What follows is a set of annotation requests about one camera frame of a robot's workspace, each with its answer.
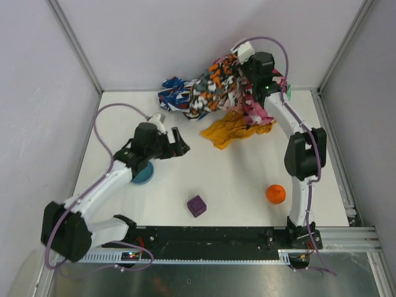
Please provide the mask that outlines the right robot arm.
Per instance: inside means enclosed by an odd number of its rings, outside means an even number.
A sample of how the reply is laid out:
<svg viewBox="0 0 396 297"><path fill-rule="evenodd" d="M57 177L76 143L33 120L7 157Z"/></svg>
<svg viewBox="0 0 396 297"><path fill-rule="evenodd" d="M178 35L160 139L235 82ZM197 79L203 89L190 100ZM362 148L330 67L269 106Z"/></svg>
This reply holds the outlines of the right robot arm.
<svg viewBox="0 0 396 297"><path fill-rule="evenodd" d="M239 53L238 59L252 84L254 102L275 118L288 138L284 165L292 178L292 203L281 239L293 249L304 249L308 244L317 249L321 236L312 219L312 192L326 164L326 131L305 124L287 102L285 86L274 81L275 61L270 53Z"/></svg>

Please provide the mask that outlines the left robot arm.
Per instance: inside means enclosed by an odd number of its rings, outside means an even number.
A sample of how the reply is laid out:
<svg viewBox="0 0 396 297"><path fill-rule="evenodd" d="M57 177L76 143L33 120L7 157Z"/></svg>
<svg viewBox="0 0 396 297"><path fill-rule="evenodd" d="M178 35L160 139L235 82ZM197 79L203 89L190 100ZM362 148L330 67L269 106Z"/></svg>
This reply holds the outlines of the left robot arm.
<svg viewBox="0 0 396 297"><path fill-rule="evenodd" d="M128 238L135 222L123 215L93 223L98 209L116 191L132 182L152 159L185 155L190 147L177 127L171 129L174 142L161 124L140 123L133 138L111 157L110 169L88 189L63 203L50 202L44 210L41 242L71 262L81 260L91 249Z"/></svg>

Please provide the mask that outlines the yellow cloth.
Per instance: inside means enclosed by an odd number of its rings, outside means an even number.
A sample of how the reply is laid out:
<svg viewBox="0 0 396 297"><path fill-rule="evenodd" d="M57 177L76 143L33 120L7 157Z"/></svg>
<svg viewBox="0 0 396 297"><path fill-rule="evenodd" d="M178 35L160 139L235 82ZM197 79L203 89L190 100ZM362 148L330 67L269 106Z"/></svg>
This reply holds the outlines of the yellow cloth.
<svg viewBox="0 0 396 297"><path fill-rule="evenodd" d="M248 125L241 113L229 112L226 116L215 121L210 127L200 132L200 135L211 141L216 149L226 149L234 140L248 139L254 134L268 134L277 122L272 120L268 124Z"/></svg>

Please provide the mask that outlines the orange black camouflage cloth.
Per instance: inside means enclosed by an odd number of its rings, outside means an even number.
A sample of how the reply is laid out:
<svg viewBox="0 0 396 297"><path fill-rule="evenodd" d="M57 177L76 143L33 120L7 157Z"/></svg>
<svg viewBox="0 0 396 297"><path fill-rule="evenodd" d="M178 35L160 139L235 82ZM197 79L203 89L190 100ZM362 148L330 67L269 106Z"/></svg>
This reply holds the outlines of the orange black camouflage cloth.
<svg viewBox="0 0 396 297"><path fill-rule="evenodd" d="M243 96L239 66L237 56L227 54L200 75L189 93L187 119L200 120L211 112L228 111L238 106Z"/></svg>

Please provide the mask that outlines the pink camouflage cloth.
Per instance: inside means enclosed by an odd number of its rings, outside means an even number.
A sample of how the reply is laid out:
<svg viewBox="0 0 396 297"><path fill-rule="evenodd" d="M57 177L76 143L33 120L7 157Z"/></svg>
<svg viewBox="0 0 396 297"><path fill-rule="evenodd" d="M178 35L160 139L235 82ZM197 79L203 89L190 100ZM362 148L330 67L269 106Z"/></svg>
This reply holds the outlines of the pink camouflage cloth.
<svg viewBox="0 0 396 297"><path fill-rule="evenodd" d="M238 111L248 125L266 125L275 121L254 101L253 85L244 75L237 56L228 54L208 68L210 80L216 83L211 110Z"/></svg>

